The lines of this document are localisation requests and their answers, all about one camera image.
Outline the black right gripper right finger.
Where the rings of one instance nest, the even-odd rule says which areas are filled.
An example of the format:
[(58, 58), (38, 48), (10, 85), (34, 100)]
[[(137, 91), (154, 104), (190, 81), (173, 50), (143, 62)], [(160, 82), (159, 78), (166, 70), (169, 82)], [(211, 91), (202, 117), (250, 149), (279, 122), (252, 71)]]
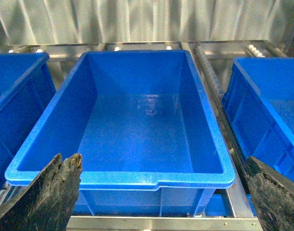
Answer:
[(260, 225), (265, 231), (294, 231), (294, 182), (250, 156), (247, 185)]

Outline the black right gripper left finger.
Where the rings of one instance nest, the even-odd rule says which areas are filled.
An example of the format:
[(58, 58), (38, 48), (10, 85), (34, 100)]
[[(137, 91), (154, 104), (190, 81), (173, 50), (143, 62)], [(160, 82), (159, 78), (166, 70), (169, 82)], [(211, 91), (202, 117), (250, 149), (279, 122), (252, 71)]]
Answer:
[(0, 205), (0, 231), (64, 231), (78, 199), (82, 156), (57, 154), (18, 195)]

